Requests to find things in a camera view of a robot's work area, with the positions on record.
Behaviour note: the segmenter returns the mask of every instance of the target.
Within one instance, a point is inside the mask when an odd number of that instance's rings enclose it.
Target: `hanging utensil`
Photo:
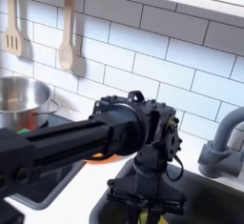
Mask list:
[[[23,38],[17,26],[16,0],[8,0],[8,26],[4,31],[4,50],[20,56]]]
[[[75,0],[65,0],[63,42],[58,52],[60,65],[65,71],[70,71],[75,62],[72,45],[74,4]]]

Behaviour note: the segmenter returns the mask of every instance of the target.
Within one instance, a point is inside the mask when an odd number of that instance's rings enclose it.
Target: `stainless steel pot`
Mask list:
[[[57,109],[50,112],[50,103]],[[51,99],[48,85],[26,77],[0,78],[0,128],[13,131],[43,126],[59,104]]]

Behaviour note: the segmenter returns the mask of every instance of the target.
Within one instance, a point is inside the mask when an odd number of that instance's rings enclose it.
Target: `pot handle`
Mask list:
[[[51,99],[51,102],[53,102],[57,106],[56,110],[51,111],[51,112],[33,112],[32,115],[36,116],[36,115],[41,115],[41,114],[53,114],[53,113],[56,113],[60,109],[60,105],[54,99]]]

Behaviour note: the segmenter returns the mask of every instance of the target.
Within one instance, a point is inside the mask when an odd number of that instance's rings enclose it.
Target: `cable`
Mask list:
[[[167,175],[167,177],[168,177],[172,182],[176,182],[176,181],[180,180],[180,178],[181,178],[181,177],[183,176],[183,174],[184,174],[184,166],[183,166],[181,160],[178,158],[177,155],[174,157],[174,159],[175,159],[175,160],[179,163],[179,165],[181,166],[181,171],[180,171],[179,176],[177,176],[176,178],[171,178],[171,177],[169,176],[168,170],[166,170],[166,175]]]

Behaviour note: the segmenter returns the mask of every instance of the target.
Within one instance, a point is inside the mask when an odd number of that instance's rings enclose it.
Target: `tile wall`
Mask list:
[[[41,80],[64,107],[89,115],[101,96],[141,90],[177,109],[192,149],[193,142],[213,139],[222,118],[244,106],[241,18],[163,0],[76,0],[76,65],[64,72],[57,55],[64,0],[17,2],[25,49],[21,58],[3,51],[7,0],[0,0],[0,76]],[[236,151],[243,125],[229,142]]]

